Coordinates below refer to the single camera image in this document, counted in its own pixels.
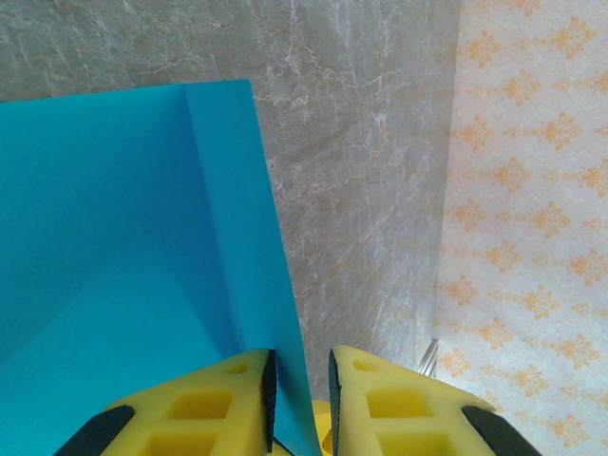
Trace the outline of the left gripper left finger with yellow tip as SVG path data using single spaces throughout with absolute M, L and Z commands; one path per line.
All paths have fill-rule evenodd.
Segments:
M 242 352 L 128 395 L 92 416 L 60 455 L 267 455 L 276 353 Z

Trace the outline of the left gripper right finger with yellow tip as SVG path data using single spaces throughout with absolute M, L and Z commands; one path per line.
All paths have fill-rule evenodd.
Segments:
M 472 393 L 350 346 L 329 354 L 334 455 L 536 455 Z

